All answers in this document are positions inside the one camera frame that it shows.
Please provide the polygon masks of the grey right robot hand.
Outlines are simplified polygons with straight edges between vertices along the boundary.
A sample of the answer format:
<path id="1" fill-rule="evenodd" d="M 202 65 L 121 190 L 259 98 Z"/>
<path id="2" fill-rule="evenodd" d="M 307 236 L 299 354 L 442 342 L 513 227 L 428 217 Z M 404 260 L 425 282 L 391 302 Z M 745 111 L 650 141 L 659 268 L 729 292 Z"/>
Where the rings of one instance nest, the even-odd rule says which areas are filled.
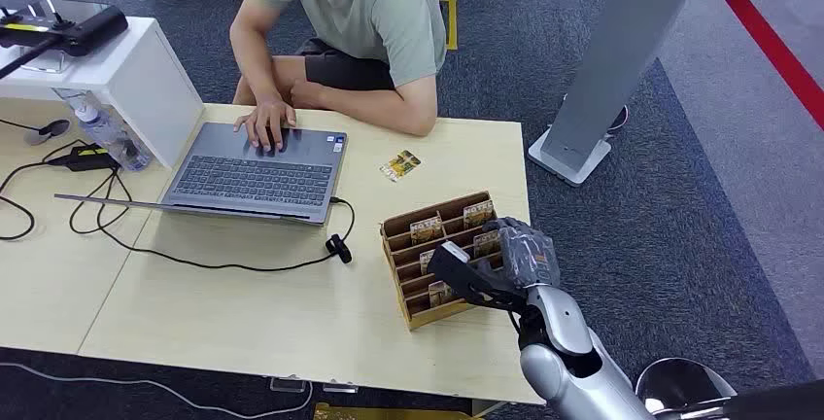
<path id="1" fill-rule="evenodd" d="M 515 288 L 560 287 L 561 272 L 548 235 L 512 217 L 490 220 L 483 230 L 498 233 L 502 272 Z"/>

